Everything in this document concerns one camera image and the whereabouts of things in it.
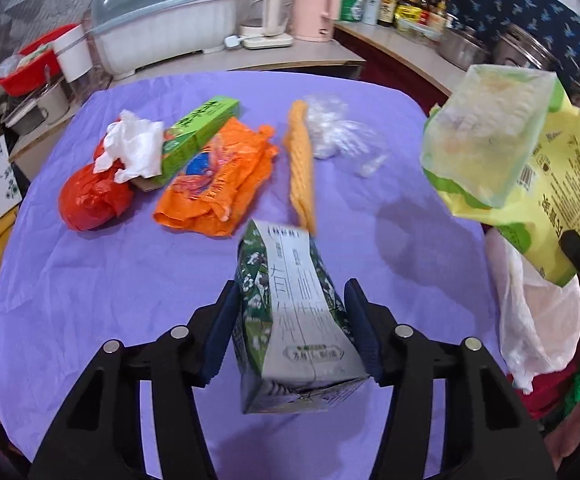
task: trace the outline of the purple tablecloth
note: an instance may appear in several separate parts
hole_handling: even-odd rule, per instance
[[[229,72],[140,81],[95,94],[56,145],[30,187],[0,272],[0,417],[32,459],[52,417],[100,345],[155,339],[214,303],[233,274],[241,231],[216,240],[175,233],[152,218],[159,192],[137,193],[119,221],[69,231],[57,212],[65,180],[92,160],[107,124],[127,108],[172,124],[207,99],[241,100],[241,119],[271,124],[280,143],[292,101],[329,92],[349,103],[349,118],[388,140],[386,166],[369,180],[315,164],[317,245],[342,292],[358,278],[370,301],[399,322],[453,343],[481,338],[502,362],[496,302],[476,222],[452,218],[419,166],[425,116],[401,92],[362,82],[294,73]],[[284,153],[251,215],[292,222]],[[324,413],[242,415],[231,346],[217,377],[195,390],[201,425],[221,480],[368,478],[391,389],[373,382]],[[442,402],[435,398],[429,473],[438,470]],[[142,388],[148,472],[159,474],[150,391]]]

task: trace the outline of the dish storage box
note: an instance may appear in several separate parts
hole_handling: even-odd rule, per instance
[[[103,67],[122,79],[142,66],[223,47],[237,0],[93,0],[92,30]]]

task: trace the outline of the white tissue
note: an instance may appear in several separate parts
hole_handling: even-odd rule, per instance
[[[104,153],[94,161],[94,173],[112,167],[119,158],[126,166],[115,173],[115,182],[121,184],[136,176],[150,178],[161,174],[163,123],[140,119],[123,110],[119,120],[106,128],[103,139]]]

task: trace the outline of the pink kettle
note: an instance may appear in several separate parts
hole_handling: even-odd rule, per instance
[[[294,0],[292,35],[298,40],[331,40],[340,7],[341,0]]]

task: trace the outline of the red plastic bag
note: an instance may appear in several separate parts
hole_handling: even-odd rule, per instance
[[[103,140],[94,152],[94,159],[103,153]],[[130,184],[114,181],[116,170],[124,165],[117,160],[109,170],[93,173],[88,164],[74,173],[59,193],[59,214],[73,231],[87,231],[120,216],[132,202]]]

